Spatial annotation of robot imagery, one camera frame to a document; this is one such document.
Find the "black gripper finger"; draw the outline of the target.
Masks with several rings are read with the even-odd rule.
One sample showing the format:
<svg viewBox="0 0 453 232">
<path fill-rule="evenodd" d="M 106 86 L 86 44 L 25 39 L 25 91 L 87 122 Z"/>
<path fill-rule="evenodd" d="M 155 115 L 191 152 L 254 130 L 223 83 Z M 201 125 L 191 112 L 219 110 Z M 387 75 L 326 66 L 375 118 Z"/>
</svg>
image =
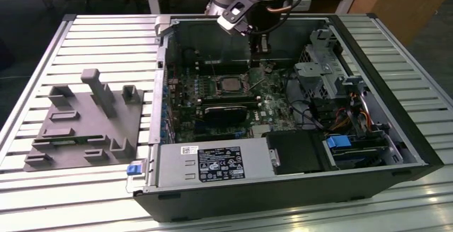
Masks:
<svg viewBox="0 0 453 232">
<path fill-rule="evenodd" d="M 247 62 L 249 67 L 258 67 L 259 62 L 270 54 L 271 48 L 269 44 L 269 34 L 250 35 L 247 38 L 250 59 Z"/>
</svg>

